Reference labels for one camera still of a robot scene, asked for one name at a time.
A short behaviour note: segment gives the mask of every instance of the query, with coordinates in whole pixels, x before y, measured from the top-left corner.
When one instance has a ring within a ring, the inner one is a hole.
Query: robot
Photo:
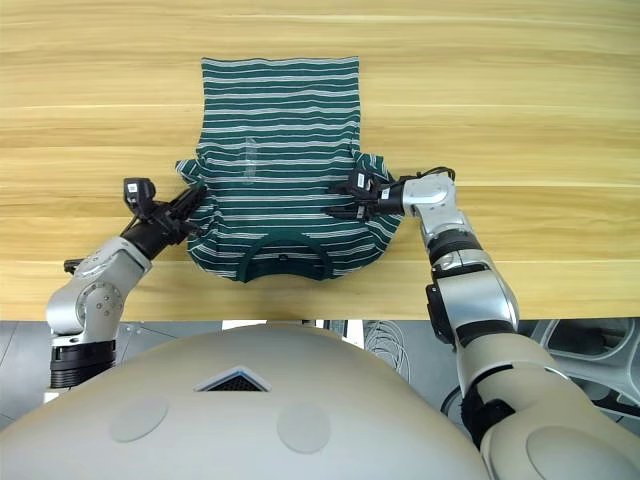
[[[428,311],[453,346],[469,440],[394,370],[322,329],[267,324],[172,341],[114,367],[128,293],[197,228],[195,186],[169,203],[125,179],[134,221],[47,306],[51,386],[72,388],[0,434],[14,479],[640,479],[640,439],[518,335],[518,305],[438,167],[380,184],[354,170],[339,218],[417,217]]]

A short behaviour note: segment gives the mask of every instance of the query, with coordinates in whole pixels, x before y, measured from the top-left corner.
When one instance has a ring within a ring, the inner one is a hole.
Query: wooden table
[[[125,176],[183,188],[201,56],[361,58],[362,145],[458,172],[523,318],[640,315],[640,4],[623,0],[3,0],[0,318],[43,319],[128,221]],[[125,320],[426,318],[414,219],[339,280],[247,285],[166,250]]]

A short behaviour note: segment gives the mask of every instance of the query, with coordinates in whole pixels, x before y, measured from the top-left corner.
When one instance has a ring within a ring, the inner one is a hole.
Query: folded shirt
[[[401,217],[367,222],[322,212],[353,199],[328,193],[355,168],[392,181],[360,152],[358,58],[202,60],[204,121],[196,158],[178,162],[207,195],[188,251],[204,270],[248,282],[295,274],[322,280],[379,258]]]

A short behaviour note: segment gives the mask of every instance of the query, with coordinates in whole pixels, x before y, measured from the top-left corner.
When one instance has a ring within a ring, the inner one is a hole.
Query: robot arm
[[[53,333],[52,388],[74,387],[114,365],[127,295],[166,246],[182,242],[197,230],[187,218],[204,191],[205,187],[190,188],[171,202],[156,202],[149,179],[125,179],[124,197],[133,221],[119,237],[82,261],[65,262],[73,277],[47,305]]]
[[[356,204],[327,213],[420,218],[431,324],[456,351],[462,419],[493,478],[640,478],[638,438],[600,413],[539,344],[516,333],[515,296],[458,210],[454,179],[438,167],[380,185],[355,170],[334,191]]]

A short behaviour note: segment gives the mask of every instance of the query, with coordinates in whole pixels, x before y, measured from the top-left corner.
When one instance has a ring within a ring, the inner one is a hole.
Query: vent grille
[[[196,392],[269,392],[271,385],[247,367],[237,366],[205,380]]]
[[[209,387],[207,392],[264,392],[241,373]]]

